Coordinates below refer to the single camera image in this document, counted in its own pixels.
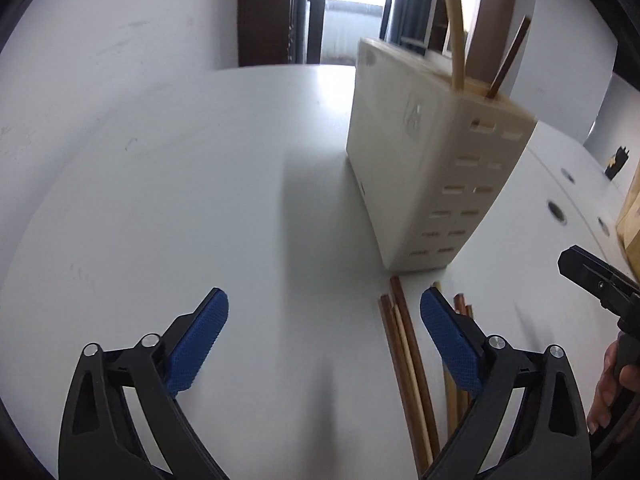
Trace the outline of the right hand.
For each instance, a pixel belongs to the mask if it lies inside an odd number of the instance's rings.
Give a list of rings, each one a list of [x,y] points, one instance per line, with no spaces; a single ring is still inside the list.
[[[605,350],[603,370],[594,389],[593,400],[587,415],[587,428],[594,434],[600,428],[606,428],[611,421],[611,405],[616,399],[620,382],[614,377],[618,340],[613,341]]]

